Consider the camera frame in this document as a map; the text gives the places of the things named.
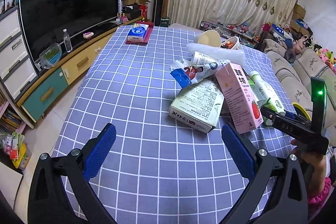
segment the blue checkered tablecloth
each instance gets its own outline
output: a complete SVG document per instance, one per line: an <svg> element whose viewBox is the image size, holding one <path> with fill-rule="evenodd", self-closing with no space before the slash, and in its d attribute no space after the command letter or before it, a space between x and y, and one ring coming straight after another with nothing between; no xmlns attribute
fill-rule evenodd
<svg viewBox="0 0 336 224"><path fill-rule="evenodd" d="M237 201L243 179L222 142L219 119L208 134L168 116L180 86L170 75L174 60L190 58L194 33L155 27L146 46L126 45L131 26L117 29L92 64L69 110L53 156L82 148L106 123L116 141L97 177L90 180L118 224L219 223ZM257 70L293 111L270 59L249 47L246 71ZM257 148L286 157L290 139L262 125L246 136ZM67 179L63 182L77 215L84 218ZM263 210L271 179L253 217Z"/></svg>

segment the black tv screen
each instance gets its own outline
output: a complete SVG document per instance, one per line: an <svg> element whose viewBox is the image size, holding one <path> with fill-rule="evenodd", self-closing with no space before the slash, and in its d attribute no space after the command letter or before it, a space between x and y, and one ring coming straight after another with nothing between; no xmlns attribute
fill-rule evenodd
<svg viewBox="0 0 336 224"><path fill-rule="evenodd" d="M21 20L34 61L52 43L117 16L118 0L20 0Z"/></svg>

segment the red tray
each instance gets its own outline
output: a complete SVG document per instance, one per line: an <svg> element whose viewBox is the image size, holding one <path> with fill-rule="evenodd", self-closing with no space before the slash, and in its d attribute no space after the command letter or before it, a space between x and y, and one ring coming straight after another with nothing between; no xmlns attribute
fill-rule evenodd
<svg viewBox="0 0 336 224"><path fill-rule="evenodd" d="M140 44L140 45L146 45L148 43L149 37L151 36L152 30L154 28L153 22L142 22L142 21L136 21L135 23L139 24L146 24L148 25L148 31L146 33L145 39L143 42L133 42L133 41L126 41L125 44Z"/></svg>

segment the sofa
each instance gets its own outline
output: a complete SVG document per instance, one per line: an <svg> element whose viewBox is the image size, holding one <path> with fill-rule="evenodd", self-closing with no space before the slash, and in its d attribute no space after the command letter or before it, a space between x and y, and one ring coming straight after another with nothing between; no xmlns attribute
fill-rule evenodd
<svg viewBox="0 0 336 224"><path fill-rule="evenodd" d="M284 59L286 49L272 39L263 41L263 52L270 58L274 73L292 102L300 104L312 114L311 77L318 77L327 86L325 128L330 134L330 145L336 145L336 75L310 48L296 56L293 66Z"/></svg>

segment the person's hand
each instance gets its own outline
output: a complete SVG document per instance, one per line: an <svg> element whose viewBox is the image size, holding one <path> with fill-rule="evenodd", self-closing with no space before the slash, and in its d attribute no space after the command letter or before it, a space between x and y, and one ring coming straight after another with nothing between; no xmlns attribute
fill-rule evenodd
<svg viewBox="0 0 336 224"><path fill-rule="evenodd" d="M291 145L296 146L297 140L292 140ZM327 160L325 155L316 153L316 152L298 152L297 148L295 147L292 151L292 154L296 156L302 157L302 159L307 162L308 164L313 165L314 173L311 177L311 181L309 183L307 192L308 196L314 197L318 196L322 193L324 189L324 181L326 177L327 171Z"/></svg>

